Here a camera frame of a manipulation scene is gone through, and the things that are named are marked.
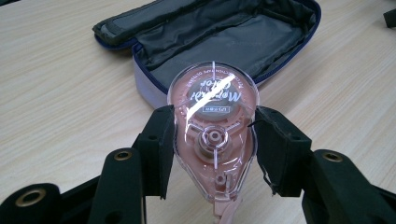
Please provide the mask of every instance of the pencil case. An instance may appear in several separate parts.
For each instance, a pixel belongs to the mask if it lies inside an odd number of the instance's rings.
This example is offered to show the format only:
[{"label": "pencil case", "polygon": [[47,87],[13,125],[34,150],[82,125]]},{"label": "pencil case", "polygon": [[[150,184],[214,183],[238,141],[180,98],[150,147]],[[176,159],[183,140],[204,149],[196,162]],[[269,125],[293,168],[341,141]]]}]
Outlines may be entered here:
[{"label": "pencil case", "polygon": [[92,29],[107,49],[132,48],[136,87],[158,108],[174,77],[199,62],[231,64],[262,84],[308,43],[319,22],[313,0],[159,0]]}]

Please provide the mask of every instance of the correction tape dispenser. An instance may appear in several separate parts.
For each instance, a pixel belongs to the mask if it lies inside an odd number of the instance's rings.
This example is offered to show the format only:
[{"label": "correction tape dispenser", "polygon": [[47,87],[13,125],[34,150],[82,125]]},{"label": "correction tape dispenser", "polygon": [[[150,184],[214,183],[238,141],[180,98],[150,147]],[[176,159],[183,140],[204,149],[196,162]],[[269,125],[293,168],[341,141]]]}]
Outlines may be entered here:
[{"label": "correction tape dispenser", "polygon": [[232,223],[238,193],[256,155],[254,119],[259,94],[252,79],[225,63],[194,64],[168,92],[175,107],[175,154],[219,224]]}]

